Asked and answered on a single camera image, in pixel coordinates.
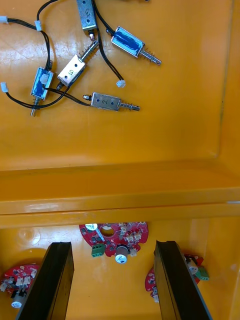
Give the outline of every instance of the black plastic bar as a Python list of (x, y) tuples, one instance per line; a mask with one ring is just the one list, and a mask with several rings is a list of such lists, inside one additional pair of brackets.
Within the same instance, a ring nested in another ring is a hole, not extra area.
[(74, 275), (71, 242), (52, 243), (16, 320), (64, 320)]
[(156, 242), (154, 273), (162, 320), (212, 320), (175, 241)]

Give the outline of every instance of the orange plastic surface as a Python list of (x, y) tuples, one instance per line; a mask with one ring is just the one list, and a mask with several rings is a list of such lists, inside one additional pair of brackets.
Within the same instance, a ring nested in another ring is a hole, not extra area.
[[(1, 15), (30, 23), (43, 0), (5, 1)], [(126, 80), (117, 77), (98, 51), (69, 91), (78, 98), (93, 91), (121, 97), (140, 112), (110, 112), (68, 99), (37, 112), (1, 94), (0, 170), (209, 159), (218, 154), (220, 115), (228, 51), (231, 2), (98, 0), (115, 29), (124, 27), (162, 60), (160, 67), (135, 59), (111, 43), (101, 23), (106, 54)], [(91, 41), (84, 34), (75, 0), (46, 8), (42, 27), (54, 45), (57, 74)], [(0, 81), (25, 102), (39, 66), (47, 59), (43, 36), (16, 24), (0, 26)], [(56, 98), (50, 94), (48, 102)]]
[[(156, 239), (171, 239), (182, 251), (204, 257), (210, 280), (201, 281), (199, 288), (213, 319), (237, 320), (239, 225), (240, 218), (148, 222), (148, 241), (141, 245), (136, 257), (128, 257), (125, 265), (105, 255), (92, 258), (91, 247), (77, 225), (2, 229), (1, 268), (6, 270), (18, 262), (38, 262), (52, 242), (71, 241), (75, 271), (66, 320), (157, 320), (161, 319), (160, 308), (145, 290), (145, 277), (154, 263)], [(14, 319), (14, 309), (7, 313), (9, 296), (0, 292), (0, 305), (3, 302), (1, 314), (4, 310), (9, 320)]]
[[(69, 92), (77, 98), (93, 91), (118, 96), (141, 106), (140, 112), (64, 99), (33, 118), (1, 93), (0, 270), (41, 259), (52, 241), (71, 240), (75, 275), (68, 320), (159, 319), (144, 279), (156, 239), (176, 240), (204, 257), (210, 281), (199, 286), (213, 318), (238, 320), (240, 2), (96, 2), (113, 28), (120, 25), (143, 40), (162, 65), (113, 47), (99, 24), (106, 54), (127, 85), (117, 88), (98, 51)], [(5, 1), (0, 14), (34, 23), (43, 3)], [(40, 17), (58, 74), (90, 40), (75, 0), (59, 0)], [(32, 102), (36, 70), (47, 58), (42, 35), (1, 24), (0, 47), (0, 81), (14, 97)], [(46, 101), (55, 98), (50, 94)], [(78, 226), (69, 225), (122, 221), (149, 221), (150, 234), (116, 277), (114, 260), (93, 262)], [(5, 304), (0, 299), (0, 309)]]

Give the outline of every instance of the yellow container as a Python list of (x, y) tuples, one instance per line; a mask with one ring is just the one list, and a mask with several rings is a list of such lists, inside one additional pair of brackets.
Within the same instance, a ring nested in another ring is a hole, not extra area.
[[(1, 270), (70, 239), (75, 275), (67, 319), (159, 319), (144, 279), (155, 240), (176, 240), (205, 259), (210, 281), (200, 289), (213, 318), (239, 319), (240, 2), (96, 1), (113, 28), (143, 40), (162, 65), (113, 47), (99, 23), (126, 87), (117, 88), (98, 51), (69, 93), (117, 96), (140, 112), (63, 99), (33, 118), (1, 95)], [(5, 1), (0, 14), (33, 23), (42, 4)], [(75, 1), (56, 2), (40, 18), (58, 74), (90, 40)], [(0, 34), (0, 81), (31, 103), (36, 70), (47, 58), (43, 37), (17, 24), (1, 25)], [(93, 262), (76, 225), (123, 221), (149, 222), (138, 256), (121, 269), (106, 257)]]

